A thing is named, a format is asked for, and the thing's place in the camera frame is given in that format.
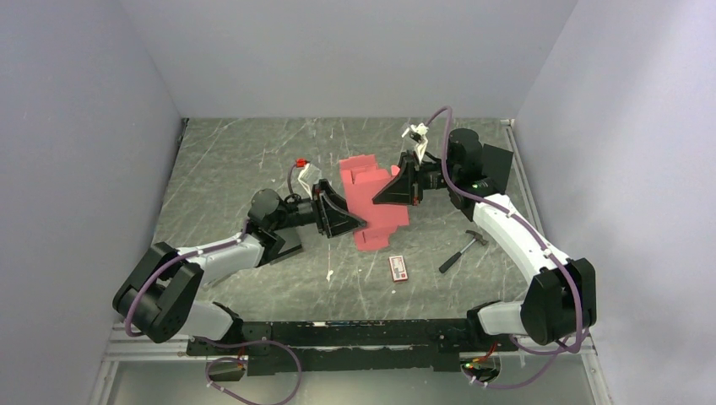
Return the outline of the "red cardboard paper box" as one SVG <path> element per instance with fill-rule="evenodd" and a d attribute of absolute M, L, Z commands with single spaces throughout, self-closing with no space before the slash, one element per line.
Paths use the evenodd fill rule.
<path fill-rule="evenodd" d="M 377 251 L 389 246 L 389 238 L 409 222 L 403 205 L 376 204 L 372 199 L 398 174 L 399 168 L 381 168 L 374 154 L 342 159 L 339 172 L 349 212 L 366 221 L 353 232 L 358 251 Z"/>

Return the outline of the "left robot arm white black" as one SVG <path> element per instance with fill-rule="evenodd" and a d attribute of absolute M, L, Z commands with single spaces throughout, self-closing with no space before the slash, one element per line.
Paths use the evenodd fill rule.
<path fill-rule="evenodd" d="M 325 179 L 312 186 L 307 198 L 262 189 L 252 196 L 239 233 L 202 246 L 152 245 L 116 292 L 112 307 L 123 316 L 130 337 L 163 343 L 181 333 L 198 335 L 221 354 L 232 354 L 242 343 L 242 320 L 225 305 L 198 301 L 199 288 L 299 252 L 296 230 L 309 224 L 332 238 L 361 230 L 367 222 L 350 213 Z"/>

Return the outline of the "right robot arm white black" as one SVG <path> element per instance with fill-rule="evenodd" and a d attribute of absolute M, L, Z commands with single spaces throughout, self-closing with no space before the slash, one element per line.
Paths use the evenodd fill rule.
<path fill-rule="evenodd" d="M 415 142 L 398 172 L 372 199 L 376 204 L 416 205 L 426 190 L 447 189 L 451 203 L 484 230 L 515 263 L 528 284 L 523 300 L 493 301 L 469 310 L 465 338 L 485 350 L 498 335 L 524 336 L 558 351 L 576 351 L 596 322 L 595 270 L 554 247 L 507 195 L 513 152 L 482 143 L 477 132 L 453 129 L 440 157 L 427 152 L 424 124 L 404 131 Z"/>

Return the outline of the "black box near left arm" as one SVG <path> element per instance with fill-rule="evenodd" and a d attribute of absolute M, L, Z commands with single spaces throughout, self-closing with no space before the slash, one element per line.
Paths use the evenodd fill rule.
<path fill-rule="evenodd" d="M 274 264 L 302 251 L 301 238 L 296 229 L 278 229 L 272 233 L 274 244 L 268 252 L 268 263 Z"/>

